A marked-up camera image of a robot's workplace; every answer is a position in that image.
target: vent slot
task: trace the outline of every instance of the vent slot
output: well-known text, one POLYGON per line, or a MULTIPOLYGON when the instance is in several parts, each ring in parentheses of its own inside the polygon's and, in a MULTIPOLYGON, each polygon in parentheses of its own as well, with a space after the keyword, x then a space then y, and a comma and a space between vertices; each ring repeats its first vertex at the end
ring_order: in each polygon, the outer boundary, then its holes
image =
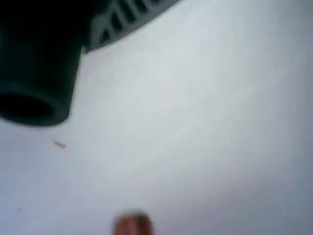
POLYGON ((134 0, 134 4, 137 6, 138 11, 139 11, 141 14, 145 14, 145 13, 148 12, 148 8, 147 8, 147 6, 145 5, 145 3, 143 2, 143 0, 134 0))
POLYGON ((158 3, 160 3, 161 1, 163 1, 163 0, 150 0, 154 5, 156 5, 156 4, 158 4, 158 3))
POLYGON ((103 34, 101 35, 101 38, 100 38, 100 44, 104 44, 106 43, 108 40, 110 40, 110 34, 107 30, 105 30, 103 32, 103 34))
POLYGON ((119 8, 125 16, 127 22, 133 23, 136 20, 134 13, 132 12, 131 8, 125 0, 119 1, 119 8))
POLYGON ((123 29, 123 25, 121 21, 119 20, 119 18, 117 17, 116 13, 112 14, 111 25, 115 33, 119 33, 123 29))

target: blurry object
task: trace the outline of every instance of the blurry object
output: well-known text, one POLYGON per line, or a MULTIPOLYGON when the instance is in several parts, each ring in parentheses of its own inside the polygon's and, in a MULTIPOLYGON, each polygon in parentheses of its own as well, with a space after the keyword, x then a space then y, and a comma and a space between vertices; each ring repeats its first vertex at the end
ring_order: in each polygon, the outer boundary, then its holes
POLYGON ((154 235, 154 229, 148 214, 131 212, 115 220, 113 235, 154 235))
POLYGON ((82 48, 113 43, 177 1, 8 2, 0 9, 0 117, 30 126, 62 123, 82 48))

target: cylindrical nozzle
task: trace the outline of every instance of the cylindrical nozzle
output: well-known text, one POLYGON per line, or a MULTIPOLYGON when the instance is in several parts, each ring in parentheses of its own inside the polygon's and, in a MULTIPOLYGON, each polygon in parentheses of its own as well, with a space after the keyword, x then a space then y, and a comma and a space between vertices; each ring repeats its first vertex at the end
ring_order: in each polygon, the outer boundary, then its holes
POLYGON ((82 39, 72 32, 0 30, 0 116, 52 126, 69 115, 82 39))

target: white wall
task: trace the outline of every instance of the white wall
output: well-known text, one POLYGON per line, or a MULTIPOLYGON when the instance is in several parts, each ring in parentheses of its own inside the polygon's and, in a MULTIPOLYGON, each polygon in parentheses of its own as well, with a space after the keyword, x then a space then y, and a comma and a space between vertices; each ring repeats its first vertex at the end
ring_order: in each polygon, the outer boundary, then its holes
POLYGON ((0 123, 0 234, 313 234, 312 12, 185 0, 85 56, 68 123, 0 123))

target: small brown speck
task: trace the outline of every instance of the small brown speck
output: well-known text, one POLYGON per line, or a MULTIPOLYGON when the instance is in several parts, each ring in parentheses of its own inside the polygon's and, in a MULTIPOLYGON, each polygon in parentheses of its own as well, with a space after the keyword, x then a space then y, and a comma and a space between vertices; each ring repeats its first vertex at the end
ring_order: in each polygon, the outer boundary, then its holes
POLYGON ((67 146, 61 142, 58 141, 54 141, 53 142, 56 146, 58 146, 59 148, 65 149, 67 146))

